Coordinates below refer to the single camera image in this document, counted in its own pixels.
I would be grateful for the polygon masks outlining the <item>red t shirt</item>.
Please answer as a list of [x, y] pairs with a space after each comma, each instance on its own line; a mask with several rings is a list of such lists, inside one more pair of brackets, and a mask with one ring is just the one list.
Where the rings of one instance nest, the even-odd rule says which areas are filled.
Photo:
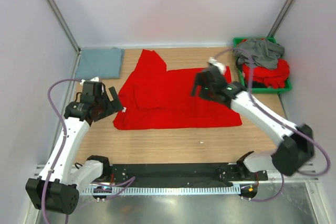
[[120, 89], [123, 110], [118, 130], [235, 127], [240, 115], [224, 105], [191, 96], [200, 68], [167, 70], [154, 50], [142, 50], [134, 71]]

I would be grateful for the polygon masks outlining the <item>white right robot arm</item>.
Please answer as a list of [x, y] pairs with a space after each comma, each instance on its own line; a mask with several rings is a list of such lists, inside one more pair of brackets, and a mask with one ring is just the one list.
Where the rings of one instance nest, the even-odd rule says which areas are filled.
[[297, 126], [279, 116], [239, 82], [228, 83], [216, 66], [210, 65], [196, 74], [191, 95], [217, 102], [243, 115], [276, 145], [274, 151], [251, 152], [243, 156], [242, 164], [236, 167], [241, 179], [248, 180], [262, 170], [276, 170], [291, 176], [314, 157], [313, 143], [303, 137], [304, 133], [312, 137], [309, 126]]

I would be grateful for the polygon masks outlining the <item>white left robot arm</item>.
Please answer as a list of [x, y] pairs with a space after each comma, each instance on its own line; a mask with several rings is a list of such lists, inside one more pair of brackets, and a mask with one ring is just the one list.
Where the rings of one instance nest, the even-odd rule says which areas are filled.
[[52, 154], [37, 178], [28, 179], [25, 189], [33, 206], [41, 211], [65, 215], [74, 212], [79, 194], [91, 182], [106, 182], [111, 177], [107, 157], [91, 155], [82, 167], [72, 172], [80, 144], [92, 123], [122, 111], [114, 87], [97, 80], [82, 81], [79, 101], [70, 102], [60, 117], [62, 132]]

